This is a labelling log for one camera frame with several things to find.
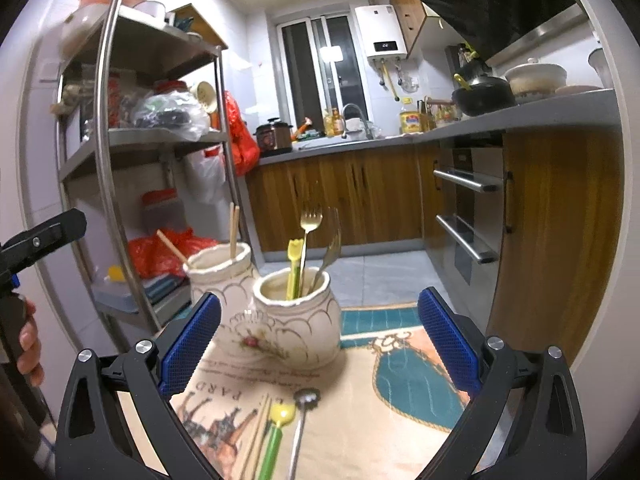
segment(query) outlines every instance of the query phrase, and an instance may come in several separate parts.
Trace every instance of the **digital display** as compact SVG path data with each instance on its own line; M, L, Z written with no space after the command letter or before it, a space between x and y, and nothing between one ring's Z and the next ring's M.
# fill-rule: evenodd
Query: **digital display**
M373 44L376 52L391 52L398 50L398 44L395 41L377 41Z

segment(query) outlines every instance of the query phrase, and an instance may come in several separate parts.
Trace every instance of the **oven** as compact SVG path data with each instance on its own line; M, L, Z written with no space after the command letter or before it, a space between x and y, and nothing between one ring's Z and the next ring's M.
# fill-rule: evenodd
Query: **oven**
M444 207L442 281L455 309L486 331L498 280L504 207L502 148L442 149L433 170Z

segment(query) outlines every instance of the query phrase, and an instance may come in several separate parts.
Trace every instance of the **water heater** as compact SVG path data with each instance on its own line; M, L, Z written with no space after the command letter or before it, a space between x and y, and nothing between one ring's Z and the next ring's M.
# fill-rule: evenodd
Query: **water heater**
M356 7L355 12L368 59L406 57L406 45L393 6Z

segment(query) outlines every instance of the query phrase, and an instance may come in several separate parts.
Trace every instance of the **white plastic bag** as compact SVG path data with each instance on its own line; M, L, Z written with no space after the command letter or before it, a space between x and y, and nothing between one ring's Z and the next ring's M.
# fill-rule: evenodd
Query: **white plastic bag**
M223 197L225 159L222 153L206 156L204 151L185 157L184 173L194 199L204 204L215 204Z
M133 111L137 128L168 128L183 139L196 141L209 131L211 119L189 92L173 90L144 99Z

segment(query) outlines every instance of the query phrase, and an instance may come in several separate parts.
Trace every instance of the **blue gripper pad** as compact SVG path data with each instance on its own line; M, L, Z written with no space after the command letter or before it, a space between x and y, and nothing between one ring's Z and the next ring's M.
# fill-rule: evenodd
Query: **blue gripper pad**
M184 391L195 371L204 351L220 325L222 310L216 296L205 293L185 319L174 320L164 329L172 332L175 327L182 331L173 345L164 354L158 370L160 394L169 399Z
M425 288L418 297L418 317L435 346L454 386L472 398L482 388L478 357L451 318L450 309Z

